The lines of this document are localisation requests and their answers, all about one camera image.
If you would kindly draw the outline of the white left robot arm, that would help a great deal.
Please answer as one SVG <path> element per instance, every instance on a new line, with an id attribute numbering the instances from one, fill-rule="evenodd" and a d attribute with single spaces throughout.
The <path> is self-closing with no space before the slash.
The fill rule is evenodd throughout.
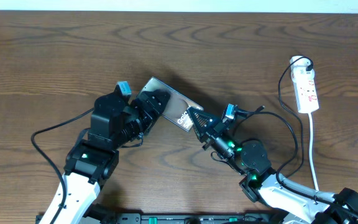
<path id="1" fill-rule="evenodd" d="M 143 141 L 167 107 L 170 94 L 144 91 L 134 100 L 121 90 L 94 102 L 91 125 L 66 156 L 64 172 L 41 223 L 78 223 L 119 162 L 119 149 Z"/>

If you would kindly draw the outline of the white power strip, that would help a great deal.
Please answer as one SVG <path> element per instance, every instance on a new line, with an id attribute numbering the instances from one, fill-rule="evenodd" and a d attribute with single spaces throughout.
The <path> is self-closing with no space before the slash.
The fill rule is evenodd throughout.
<path id="1" fill-rule="evenodd" d="M 290 59 L 291 80 L 299 113 L 309 114 L 319 109 L 311 60 L 300 55 Z"/>

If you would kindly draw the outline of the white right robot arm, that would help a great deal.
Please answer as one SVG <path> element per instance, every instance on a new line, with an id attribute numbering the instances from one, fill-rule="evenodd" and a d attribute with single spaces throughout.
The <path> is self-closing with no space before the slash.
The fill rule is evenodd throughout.
<path id="1" fill-rule="evenodd" d="M 237 142 L 229 129 L 237 117 L 264 114 L 262 107 L 246 111 L 228 105 L 221 118 L 195 107 L 187 109 L 203 149 L 213 148 L 211 158 L 243 176 L 239 185 L 252 202 L 260 202 L 291 215 L 298 223 L 358 223 L 358 193 L 344 188 L 323 192 L 291 181 L 274 169 L 258 139 Z"/>

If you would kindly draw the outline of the Galaxy smartphone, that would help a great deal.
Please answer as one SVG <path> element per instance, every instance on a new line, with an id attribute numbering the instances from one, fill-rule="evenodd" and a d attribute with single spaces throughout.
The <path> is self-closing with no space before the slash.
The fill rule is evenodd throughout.
<path id="1" fill-rule="evenodd" d="M 182 128 L 184 131 L 189 132 L 193 127 L 193 123 L 187 113 L 187 109 L 189 107 L 194 107 L 203 111 L 204 108 L 156 77 L 151 77 L 138 95 L 144 91 L 155 90 L 166 91 L 170 94 L 170 100 L 168 101 L 162 116 Z"/>

